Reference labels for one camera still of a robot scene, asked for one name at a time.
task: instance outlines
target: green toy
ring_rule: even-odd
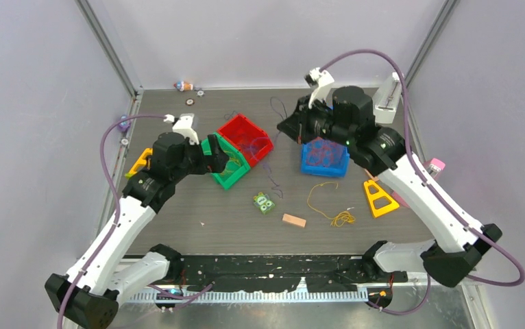
[[[263,215],[266,215],[267,212],[275,208],[275,203],[271,201],[271,198],[269,198],[268,194],[259,192],[258,195],[253,197],[253,199],[254,199],[254,206],[260,209]]]

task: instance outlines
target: red basket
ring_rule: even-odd
[[[217,132],[242,153],[251,168],[274,148],[269,135],[240,113]]]

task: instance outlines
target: yellow string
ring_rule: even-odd
[[[228,159],[228,162],[233,162],[237,167],[241,167],[241,162],[240,160],[234,155],[234,153],[230,152],[230,151],[224,151],[224,153],[226,153],[229,157]],[[224,168],[224,171],[222,171],[222,173],[220,173],[220,176],[226,176],[226,175],[229,175],[231,173],[234,173],[235,170],[229,170],[229,169],[226,169],[228,168],[228,163],[226,163],[226,167]]]
[[[311,191],[309,191],[309,196],[307,197],[307,206],[309,206],[309,208],[317,211],[319,214],[325,216],[325,218],[331,219],[331,226],[335,226],[335,227],[340,228],[345,223],[350,223],[350,224],[355,223],[355,217],[353,217],[353,215],[347,210],[340,212],[335,217],[329,217],[328,215],[325,215],[324,212],[322,212],[319,209],[311,206],[311,203],[309,202],[309,200],[311,199],[311,194],[313,194],[313,190],[315,190],[315,188],[317,188],[319,186],[323,186],[323,185],[326,185],[326,184],[335,184],[335,189],[337,189],[339,187],[339,183],[337,183],[337,182],[324,182],[324,183],[315,185],[311,189]]]

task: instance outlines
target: white wall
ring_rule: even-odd
[[[45,281],[93,239],[129,106],[74,1],[0,0],[0,328],[53,327]]]
[[[145,89],[185,79],[207,88],[305,86],[340,53],[375,48],[407,71],[444,0],[102,0]],[[338,84],[375,86],[375,56],[331,70]]]
[[[525,267],[525,1],[460,1],[411,99],[426,153],[446,162],[441,185],[497,223],[500,244]],[[517,277],[494,250],[479,267],[483,277]],[[525,328],[525,283],[487,294],[496,328]]]

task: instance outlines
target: green basket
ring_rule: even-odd
[[[212,176],[218,184],[222,185],[225,190],[228,190],[234,183],[238,182],[249,170],[250,166],[246,161],[245,157],[236,150],[226,139],[220,136],[218,133],[214,133],[218,138],[218,143],[222,150],[230,157],[226,168],[222,173],[213,173]],[[202,150],[204,154],[211,155],[210,143],[208,139],[202,141]]]

